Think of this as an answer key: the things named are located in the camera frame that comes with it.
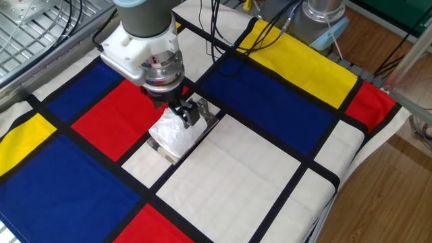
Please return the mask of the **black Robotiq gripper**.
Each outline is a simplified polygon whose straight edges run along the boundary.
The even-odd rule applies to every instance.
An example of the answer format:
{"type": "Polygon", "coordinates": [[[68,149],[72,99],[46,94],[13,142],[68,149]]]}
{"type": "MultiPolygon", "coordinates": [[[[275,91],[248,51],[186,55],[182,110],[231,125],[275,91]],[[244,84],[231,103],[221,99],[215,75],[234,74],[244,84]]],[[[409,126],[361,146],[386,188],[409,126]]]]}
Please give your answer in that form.
{"type": "Polygon", "coordinates": [[[151,86],[145,84],[143,91],[153,102],[155,109],[159,109],[164,104],[172,110],[183,122],[184,128],[194,126],[200,119],[198,105],[193,101],[183,100],[182,83],[167,86],[151,86]]]}

